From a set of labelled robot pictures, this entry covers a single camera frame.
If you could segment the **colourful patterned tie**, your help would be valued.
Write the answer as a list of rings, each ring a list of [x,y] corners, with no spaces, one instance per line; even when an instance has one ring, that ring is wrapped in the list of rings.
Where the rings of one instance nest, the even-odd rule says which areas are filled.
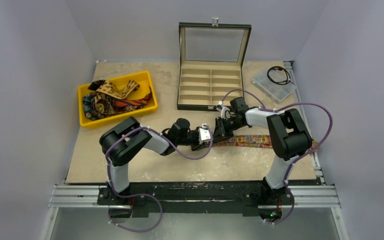
[[[273,149],[271,138],[267,134],[235,135],[219,142],[213,142],[211,147],[247,147],[259,149]]]

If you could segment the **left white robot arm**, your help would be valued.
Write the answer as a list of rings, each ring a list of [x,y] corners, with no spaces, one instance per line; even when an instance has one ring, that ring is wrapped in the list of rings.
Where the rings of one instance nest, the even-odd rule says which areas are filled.
[[[210,150],[213,143],[213,132],[206,124],[191,130],[187,119],[178,118],[170,128],[158,132],[134,117],[127,118],[99,139],[107,164],[110,199],[118,205],[128,201],[129,163],[142,149],[167,156],[179,152],[178,146],[190,146],[193,151]]]

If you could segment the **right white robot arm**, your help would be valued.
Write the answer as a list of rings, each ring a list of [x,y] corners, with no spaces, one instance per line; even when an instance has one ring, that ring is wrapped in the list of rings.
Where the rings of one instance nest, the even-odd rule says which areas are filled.
[[[216,109],[220,117],[215,119],[213,143],[221,143],[234,137],[234,131],[244,127],[261,127],[269,131],[269,140],[275,157],[268,174],[264,177],[266,185],[260,196],[268,204],[280,198],[289,174],[287,170],[292,161],[303,156],[313,144],[304,121],[296,109],[274,112],[262,107],[249,107],[243,97],[230,101],[230,107],[219,102]]]

